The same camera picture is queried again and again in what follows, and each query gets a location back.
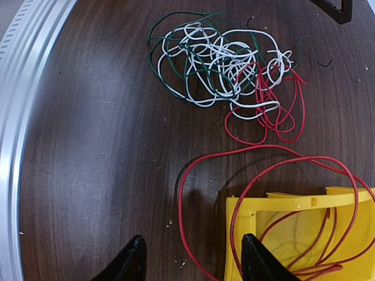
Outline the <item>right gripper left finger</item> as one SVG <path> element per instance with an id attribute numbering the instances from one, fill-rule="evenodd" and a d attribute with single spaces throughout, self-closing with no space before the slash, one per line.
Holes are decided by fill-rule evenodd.
<path id="1" fill-rule="evenodd" d="M 145 279 L 146 242 L 142 235 L 136 235 L 92 281 Z"/>

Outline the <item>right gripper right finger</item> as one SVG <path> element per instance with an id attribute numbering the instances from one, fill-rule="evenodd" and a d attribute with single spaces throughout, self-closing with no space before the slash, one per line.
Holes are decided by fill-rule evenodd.
<path id="1" fill-rule="evenodd" d="M 243 280 L 299 280 L 253 234 L 245 234 L 241 244 Z"/>

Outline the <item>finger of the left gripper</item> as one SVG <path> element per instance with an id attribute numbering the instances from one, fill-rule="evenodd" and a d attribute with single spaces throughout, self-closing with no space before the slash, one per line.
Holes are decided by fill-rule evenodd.
<path id="1" fill-rule="evenodd" d="M 352 21 L 353 0 L 341 0 L 340 8 L 337 8 L 331 1 L 310 0 L 311 3 L 320 8 L 336 23 L 343 25 Z"/>

